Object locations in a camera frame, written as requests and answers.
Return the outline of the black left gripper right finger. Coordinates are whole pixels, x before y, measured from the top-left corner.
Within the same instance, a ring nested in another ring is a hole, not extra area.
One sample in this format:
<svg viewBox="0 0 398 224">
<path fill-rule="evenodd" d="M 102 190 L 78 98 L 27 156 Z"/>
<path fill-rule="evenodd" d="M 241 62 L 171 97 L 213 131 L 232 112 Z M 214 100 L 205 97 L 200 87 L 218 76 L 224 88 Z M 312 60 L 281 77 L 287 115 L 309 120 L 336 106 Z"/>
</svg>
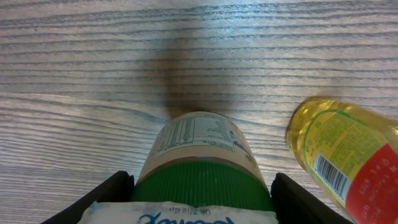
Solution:
<svg viewBox="0 0 398 224">
<path fill-rule="evenodd" d="M 276 174 L 271 199 L 280 223 L 351 224 L 284 173 Z"/>
</svg>

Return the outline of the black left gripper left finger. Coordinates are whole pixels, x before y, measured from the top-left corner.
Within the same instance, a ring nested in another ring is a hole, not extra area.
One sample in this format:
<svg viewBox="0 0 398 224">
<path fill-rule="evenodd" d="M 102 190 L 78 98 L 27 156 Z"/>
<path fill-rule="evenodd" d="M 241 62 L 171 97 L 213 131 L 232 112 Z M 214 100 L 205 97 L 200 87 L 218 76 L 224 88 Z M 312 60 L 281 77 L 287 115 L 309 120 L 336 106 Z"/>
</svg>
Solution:
<svg viewBox="0 0 398 224">
<path fill-rule="evenodd" d="M 75 203 L 42 224 L 77 224 L 94 202 L 127 202 L 134 192 L 134 176 L 117 171 Z"/>
</svg>

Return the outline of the tissue pack white green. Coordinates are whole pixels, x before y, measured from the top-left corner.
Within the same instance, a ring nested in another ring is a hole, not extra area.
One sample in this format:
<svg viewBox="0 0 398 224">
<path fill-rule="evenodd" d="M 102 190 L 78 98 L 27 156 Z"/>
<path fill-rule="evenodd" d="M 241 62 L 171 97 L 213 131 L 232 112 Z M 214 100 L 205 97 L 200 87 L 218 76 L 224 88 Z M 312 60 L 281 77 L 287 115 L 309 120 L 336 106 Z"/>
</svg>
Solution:
<svg viewBox="0 0 398 224">
<path fill-rule="evenodd" d="M 95 202 L 79 224 L 277 224 L 275 212 L 173 202 Z"/>
</svg>

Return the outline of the yellow oil bottle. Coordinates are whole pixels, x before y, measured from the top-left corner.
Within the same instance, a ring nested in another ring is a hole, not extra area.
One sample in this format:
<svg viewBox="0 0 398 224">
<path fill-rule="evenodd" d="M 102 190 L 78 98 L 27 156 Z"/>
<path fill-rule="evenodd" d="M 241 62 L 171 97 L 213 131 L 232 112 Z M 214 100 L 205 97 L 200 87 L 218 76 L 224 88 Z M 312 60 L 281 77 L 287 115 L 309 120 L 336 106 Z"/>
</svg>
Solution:
<svg viewBox="0 0 398 224">
<path fill-rule="evenodd" d="M 397 121 L 313 97 L 295 110 L 287 145 L 354 223 L 397 223 Z"/>
</svg>

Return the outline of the green lid jar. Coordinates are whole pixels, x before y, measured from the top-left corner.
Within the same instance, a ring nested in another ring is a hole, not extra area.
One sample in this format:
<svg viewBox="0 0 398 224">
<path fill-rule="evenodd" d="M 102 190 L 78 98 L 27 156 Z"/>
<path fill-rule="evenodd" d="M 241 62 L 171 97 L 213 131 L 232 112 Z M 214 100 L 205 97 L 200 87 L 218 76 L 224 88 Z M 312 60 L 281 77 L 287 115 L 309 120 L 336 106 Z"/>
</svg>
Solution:
<svg viewBox="0 0 398 224">
<path fill-rule="evenodd" d="M 274 209 L 244 134 L 224 116 L 204 111 L 181 115 L 164 126 L 131 201 Z"/>
</svg>

